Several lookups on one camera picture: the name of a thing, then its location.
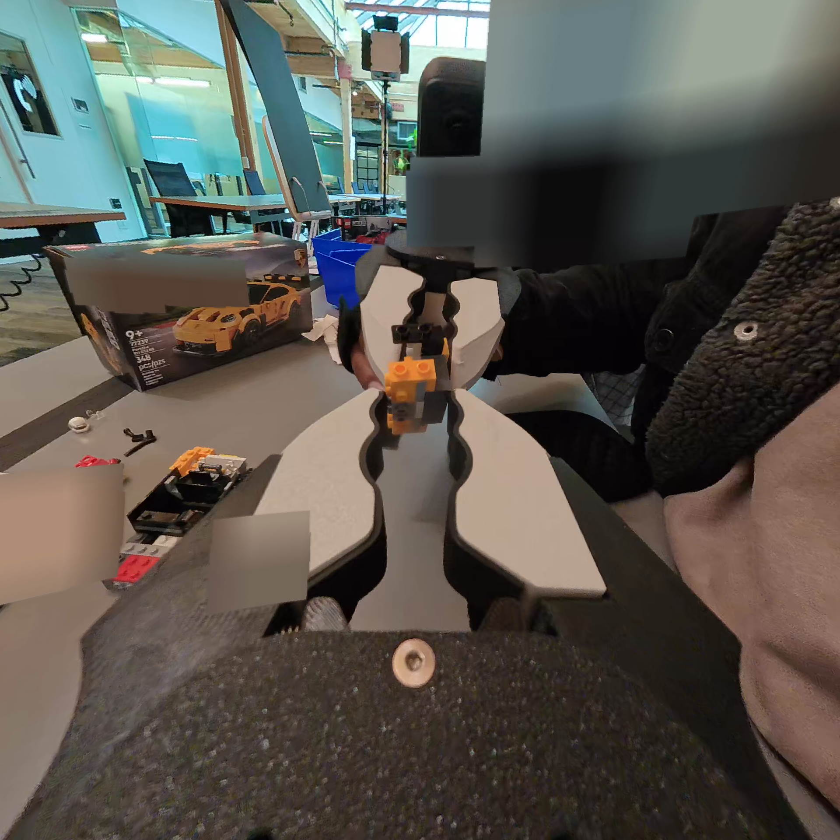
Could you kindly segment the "potted plant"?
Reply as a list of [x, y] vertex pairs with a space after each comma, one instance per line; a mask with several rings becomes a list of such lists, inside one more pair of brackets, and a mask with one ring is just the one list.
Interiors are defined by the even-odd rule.
[[388, 135], [392, 157], [392, 173], [394, 175], [405, 175], [410, 169], [417, 149], [417, 123], [397, 121], [390, 126]]

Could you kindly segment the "phone sign door window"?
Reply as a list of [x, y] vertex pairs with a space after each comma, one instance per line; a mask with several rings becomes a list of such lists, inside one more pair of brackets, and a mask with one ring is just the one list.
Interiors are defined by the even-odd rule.
[[23, 131], [60, 137], [26, 43], [1, 33], [1, 78]]

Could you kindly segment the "blue plastic bin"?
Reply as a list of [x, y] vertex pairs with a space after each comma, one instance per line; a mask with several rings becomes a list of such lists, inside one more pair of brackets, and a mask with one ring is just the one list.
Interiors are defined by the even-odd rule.
[[338, 228], [314, 237], [311, 243], [327, 302], [336, 309], [340, 308], [341, 299], [349, 308], [358, 306], [355, 265], [371, 250], [371, 245], [344, 240]]

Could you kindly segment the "grey desk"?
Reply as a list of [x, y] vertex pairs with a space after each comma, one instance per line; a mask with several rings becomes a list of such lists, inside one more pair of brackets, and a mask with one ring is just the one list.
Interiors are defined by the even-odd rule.
[[[185, 450], [209, 446], [255, 466], [361, 391], [321, 342], [306, 339], [148, 393], [107, 380], [86, 339], [2, 369], [2, 471], [72, 467], [119, 457], [123, 429], [158, 441], [131, 456], [131, 509]], [[103, 411], [90, 432], [67, 422]], [[385, 453], [380, 478], [388, 528], [385, 578], [356, 611], [361, 631], [465, 631], [466, 603], [443, 571], [447, 435], [435, 426]], [[81, 637], [114, 601], [102, 584], [2, 609], [2, 835], [56, 755], [77, 703]]]

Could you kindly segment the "wooden table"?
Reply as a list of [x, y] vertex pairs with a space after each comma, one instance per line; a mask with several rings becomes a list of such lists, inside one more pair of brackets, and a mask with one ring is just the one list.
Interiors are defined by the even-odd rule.
[[1, 229], [37, 230], [37, 235], [1, 239], [1, 258], [41, 254], [44, 248], [101, 242], [96, 223], [125, 220], [123, 211], [1, 202]]

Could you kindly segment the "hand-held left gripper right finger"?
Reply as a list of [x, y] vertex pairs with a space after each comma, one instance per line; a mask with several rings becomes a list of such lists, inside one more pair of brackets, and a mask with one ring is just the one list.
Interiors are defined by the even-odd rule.
[[465, 389], [448, 408], [456, 544], [528, 595], [600, 599], [606, 584], [548, 453]]

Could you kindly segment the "long background table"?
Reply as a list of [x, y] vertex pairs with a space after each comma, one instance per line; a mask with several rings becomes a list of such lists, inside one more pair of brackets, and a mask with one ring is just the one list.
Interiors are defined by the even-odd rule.
[[187, 230], [189, 224], [182, 218], [183, 208], [195, 208], [204, 216], [240, 214], [245, 224], [251, 224], [254, 230], [261, 225], [280, 221], [287, 210], [285, 200], [280, 195], [263, 196], [151, 196], [152, 203], [166, 206], [170, 218], [170, 236], [183, 238], [188, 236], [214, 235], [213, 225], [199, 225], [192, 233]]

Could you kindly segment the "studio light panel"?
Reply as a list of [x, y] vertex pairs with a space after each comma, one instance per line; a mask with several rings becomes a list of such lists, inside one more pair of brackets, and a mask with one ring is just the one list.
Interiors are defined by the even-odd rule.
[[410, 69], [409, 35], [398, 31], [398, 16], [373, 18], [373, 29], [361, 33], [361, 68], [380, 81], [400, 81]]

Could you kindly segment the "yellow car toy box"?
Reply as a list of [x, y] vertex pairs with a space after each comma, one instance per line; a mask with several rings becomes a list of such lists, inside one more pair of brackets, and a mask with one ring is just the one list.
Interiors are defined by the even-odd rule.
[[312, 329], [306, 247], [275, 234], [64, 245], [46, 253], [102, 364], [139, 392]]

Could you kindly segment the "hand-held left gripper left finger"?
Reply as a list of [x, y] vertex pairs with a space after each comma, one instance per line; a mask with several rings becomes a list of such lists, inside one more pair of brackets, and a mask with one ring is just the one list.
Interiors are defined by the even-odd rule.
[[377, 540], [380, 498], [366, 454], [383, 393], [366, 390], [298, 435], [283, 451], [256, 515], [307, 512], [309, 577], [322, 578]]

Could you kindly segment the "black brick car chassis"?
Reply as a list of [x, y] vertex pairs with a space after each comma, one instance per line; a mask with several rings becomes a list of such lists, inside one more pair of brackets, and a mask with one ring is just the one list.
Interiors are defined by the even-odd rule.
[[133, 534], [106, 584], [122, 590], [138, 583], [248, 474], [246, 458], [205, 447], [186, 451], [128, 514]]

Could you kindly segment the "long black orange brick strip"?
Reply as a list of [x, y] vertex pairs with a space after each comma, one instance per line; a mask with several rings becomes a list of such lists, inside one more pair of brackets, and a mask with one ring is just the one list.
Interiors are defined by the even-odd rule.
[[395, 342], [404, 343], [404, 357], [434, 357], [437, 366], [435, 393], [426, 396], [424, 419], [429, 424], [443, 421], [450, 392], [441, 392], [439, 385], [448, 382], [449, 346], [442, 327], [432, 323], [409, 323], [393, 328]]

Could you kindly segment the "pink sweatshirt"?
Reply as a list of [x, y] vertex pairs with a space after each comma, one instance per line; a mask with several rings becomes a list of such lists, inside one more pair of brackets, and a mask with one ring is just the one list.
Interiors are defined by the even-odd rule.
[[764, 740], [839, 805], [839, 386], [717, 483], [665, 500], [677, 571], [738, 638]]

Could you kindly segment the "person's right hand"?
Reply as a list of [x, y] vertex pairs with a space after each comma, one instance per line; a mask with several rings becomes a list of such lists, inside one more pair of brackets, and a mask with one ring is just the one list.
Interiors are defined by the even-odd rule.
[[366, 357], [362, 338], [359, 338], [353, 346], [350, 360], [352, 372], [364, 390], [376, 390], [380, 392], [384, 390], [383, 383], [378, 378]]

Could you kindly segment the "grey divider panel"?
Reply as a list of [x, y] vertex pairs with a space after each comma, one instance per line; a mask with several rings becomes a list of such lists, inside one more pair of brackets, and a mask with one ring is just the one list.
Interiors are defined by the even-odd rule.
[[266, 146], [290, 213], [300, 223], [330, 218], [329, 195], [280, 34], [246, 2], [221, 5], [264, 103]]

